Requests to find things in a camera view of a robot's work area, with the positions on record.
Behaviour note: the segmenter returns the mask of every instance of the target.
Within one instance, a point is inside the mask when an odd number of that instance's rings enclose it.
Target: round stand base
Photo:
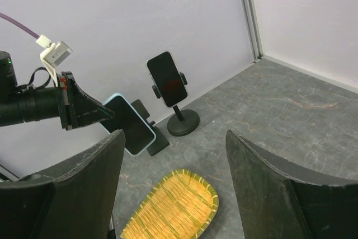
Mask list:
[[[185,109],[181,111],[181,114],[184,117],[183,121],[179,121],[177,115],[174,114],[167,124],[169,133],[175,137],[190,134],[198,127],[200,122],[199,115],[193,110]]]

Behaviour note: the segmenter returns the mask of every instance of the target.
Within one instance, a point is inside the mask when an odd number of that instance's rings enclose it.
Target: phone screen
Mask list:
[[[101,121],[101,124],[110,133],[122,129],[125,148],[132,155],[138,155],[155,140],[154,132],[122,96],[114,96],[104,105],[115,113],[115,118]]]
[[[188,93],[169,52],[162,53],[147,62],[147,67],[168,107],[184,100]]]

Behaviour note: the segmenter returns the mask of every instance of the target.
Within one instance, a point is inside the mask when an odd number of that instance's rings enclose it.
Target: phone stand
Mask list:
[[[169,146],[168,139],[162,134],[158,127],[154,126],[155,121],[151,121],[150,123],[147,121],[149,118],[149,112],[143,105],[143,103],[137,99],[133,103],[131,103],[132,107],[138,112],[138,114],[143,118],[143,120],[151,127],[151,129],[155,132],[157,138],[155,141],[147,148],[149,155],[154,156],[158,152],[162,151],[166,147]]]
[[[184,85],[187,85],[188,83],[185,75],[180,73],[180,76]],[[156,97],[160,99],[161,94],[159,89],[155,85],[152,86],[152,89]],[[193,132],[199,126],[200,117],[197,112],[190,109],[180,111],[178,106],[174,106],[173,109],[175,115],[171,116],[167,124],[168,131],[171,135],[174,135],[175,137],[183,137],[184,135]]]

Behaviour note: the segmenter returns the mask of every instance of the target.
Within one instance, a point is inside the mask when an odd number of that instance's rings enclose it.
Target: gray floor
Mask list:
[[[358,180],[358,95],[262,60],[191,103],[201,124],[154,157],[125,155],[114,220],[120,235],[151,188],[187,168],[217,190],[217,215],[202,238],[243,238],[225,151],[228,129],[306,168]]]

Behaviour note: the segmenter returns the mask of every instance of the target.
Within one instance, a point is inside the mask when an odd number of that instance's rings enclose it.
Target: woven bamboo tray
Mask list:
[[[198,238],[218,206],[218,194],[205,179],[185,169],[174,170],[144,199],[121,238]]]

